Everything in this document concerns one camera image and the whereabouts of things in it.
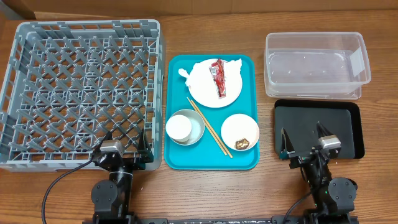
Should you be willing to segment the brown food scrap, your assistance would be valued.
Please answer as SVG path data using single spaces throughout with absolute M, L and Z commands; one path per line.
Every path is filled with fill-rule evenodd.
M 245 150 L 249 147 L 249 145 L 250 142 L 246 138 L 243 138 L 235 142 L 234 148 L 236 150 Z

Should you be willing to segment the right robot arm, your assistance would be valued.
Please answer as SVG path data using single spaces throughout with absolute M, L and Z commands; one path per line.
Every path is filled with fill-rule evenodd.
M 349 213 L 354 210 L 358 185 L 345 177 L 331 176 L 328 163 L 338 157 L 341 141 L 321 122 L 317 123 L 318 144 L 310 151 L 296 152 L 285 129 L 281 130 L 282 152 L 287 155 L 291 169 L 299 168 L 302 179 L 310 191 L 297 200 L 286 212 L 282 223 L 357 223 Z M 315 208 L 307 209 L 301 217 L 293 217 L 292 211 L 309 196 Z

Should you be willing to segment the grey-green bowl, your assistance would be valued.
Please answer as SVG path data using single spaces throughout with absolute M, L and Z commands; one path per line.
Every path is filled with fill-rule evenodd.
M 205 123 L 204 123 L 203 118 L 195 110 L 190 110 L 190 109 L 179 110 L 179 111 L 175 112 L 172 116 L 178 115 L 178 114 L 184 115 L 189 118 L 189 120 L 192 123 L 192 131 L 191 131 L 190 137 L 185 142 L 175 141 L 172 138 L 171 138 L 171 140 L 173 142 L 175 142 L 179 145 L 183 145 L 183 146 L 189 146 L 189 145 L 195 144 L 203 136 L 203 133 L 205 130 Z

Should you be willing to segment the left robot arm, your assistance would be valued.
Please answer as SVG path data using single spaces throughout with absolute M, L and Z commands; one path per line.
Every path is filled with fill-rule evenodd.
M 91 191 L 94 203 L 93 223 L 131 223 L 140 219 L 129 210 L 133 172 L 144 170 L 154 161 L 146 134 L 139 135 L 137 157 L 124 158 L 125 148 L 119 140 L 113 140 L 108 132 L 93 151 L 93 163 L 109 172 L 109 179 L 99 181 Z

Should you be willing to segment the pink small bowl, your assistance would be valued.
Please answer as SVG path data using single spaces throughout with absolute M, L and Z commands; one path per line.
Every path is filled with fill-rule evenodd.
M 221 126 L 221 138 L 223 142 L 235 151 L 248 151 L 259 140 L 259 126 L 257 122 L 246 114 L 233 114 L 225 119 Z M 245 150 L 236 150 L 235 142 L 246 138 L 250 145 Z

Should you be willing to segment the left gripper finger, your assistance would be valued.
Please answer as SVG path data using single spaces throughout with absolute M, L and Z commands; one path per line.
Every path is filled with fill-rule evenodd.
M 108 131 L 102 141 L 100 142 L 98 146 L 98 151 L 99 152 L 108 152 L 111 149 L 109 148 L 109 141 L 112 140 L 112 133 Z
M 144 129 L 142 129 L 141 134 L 139 136 L 139 144 L 137 147 L 137 152 L 139 153 L 139 156 L 143 162 L 153 161 L 153 153 L 147 141 L 146 132 Z

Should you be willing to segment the white napkin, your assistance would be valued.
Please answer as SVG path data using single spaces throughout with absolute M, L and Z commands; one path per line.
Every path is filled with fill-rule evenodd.
M 198 63 L 195 63 L 192 67 L 191 72 L 187 72 L 183 68 L 178 69 L 178 74 L 184 77 L 185 85 L 190 89 L 194 88 L 207 88 L 211 89 L 216 88 L 216 84 L 213 81 L 213 76 L 210 72 L 210 67 L 213 63 L 217 62 L 216 58 L 207 59 Z M 229 79 L 234 80 L 235 78 L 241 78 L 241 67 L 242 60 L 231 60 L 225 61 L 222 60 L 223 63 L 223 71 L 225 76 L 225 83 Z

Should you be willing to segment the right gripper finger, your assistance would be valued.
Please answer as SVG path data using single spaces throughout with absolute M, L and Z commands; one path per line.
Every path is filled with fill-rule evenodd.
M 280 147 L 280 159 L 289 159 L 290 155 L 295 152 L 295 149 L 290 141 L 289 135 L 287 134 L 287 131 L 282 128 L 281 129 L 281 147 Z
M 321 122 L 317 122 L 317 133 L 319 138 L 331 136 L 332 133 L 324 126 L 321 124 Z

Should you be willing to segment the red sauce packet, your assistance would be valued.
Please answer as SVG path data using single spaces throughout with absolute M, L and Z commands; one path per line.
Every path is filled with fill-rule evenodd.
M 218 92 L 218 97 L 223 98 L 226 96 L 226 86 L 225 86 L 225 74 L 223 61 L 218 59 L 216 62 L 212 63 L 209 67 L 213 81 L 215 82 L 216 89 Z

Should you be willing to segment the white cup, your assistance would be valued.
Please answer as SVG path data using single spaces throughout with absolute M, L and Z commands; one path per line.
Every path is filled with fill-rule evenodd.
M 167 121 L 165 130 L 173 140 L 185 142 L 190 137 L 192 123 L 189 118 L 184 115 L 174 115 Z

